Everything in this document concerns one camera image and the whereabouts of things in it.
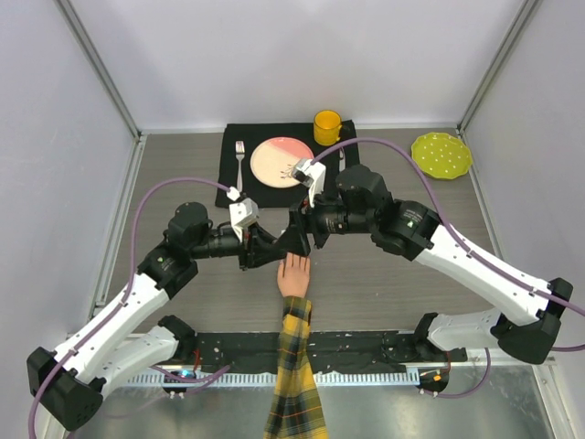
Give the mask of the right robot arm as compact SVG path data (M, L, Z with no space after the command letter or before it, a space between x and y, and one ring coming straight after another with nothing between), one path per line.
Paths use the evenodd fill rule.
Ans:
M523 273L467 240L437 212L399 200L383 177L362 165L342 171L336 198L323 195L325 168L309 159L290 175L308 189L290 209L289 225L277 240L302 256L322 248L332 234L367 234L383 252L441 272L491 304L483 312L425 314L412 347L425 361L459 348L500 348L510 357L541 364L552 351L561 316L572 294L567 281Z

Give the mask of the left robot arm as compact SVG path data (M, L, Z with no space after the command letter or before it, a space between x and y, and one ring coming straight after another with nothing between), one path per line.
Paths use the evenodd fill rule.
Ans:
M293 227L279 237L266 231L249 198L231 204L229 216L229 224L215 227L204 205L180 205L162 241L99 314L57 347L37 348L28 356L34 408L45 409L65 431L73 432L137 372L168 359L176 365L191 360L195 332L175 316L163 318L129 345L123 341L197 276L198 261L235 256L240 269L246 270L277 261L286 252L305 250Z

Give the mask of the yellow plaid sleeve forearm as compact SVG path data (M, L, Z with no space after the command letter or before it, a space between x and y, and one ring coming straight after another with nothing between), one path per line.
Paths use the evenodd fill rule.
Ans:
M312 304L301 297L284 299L278 338L277 376L265 438L327 438L322 403L307 354Z

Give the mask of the mannequin hand with painted nails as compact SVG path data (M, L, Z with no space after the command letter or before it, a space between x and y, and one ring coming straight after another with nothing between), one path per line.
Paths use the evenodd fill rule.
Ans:
M311 260L294 253L288 253L280 261L277 272L277 285L281 295L305 298L310 283Z

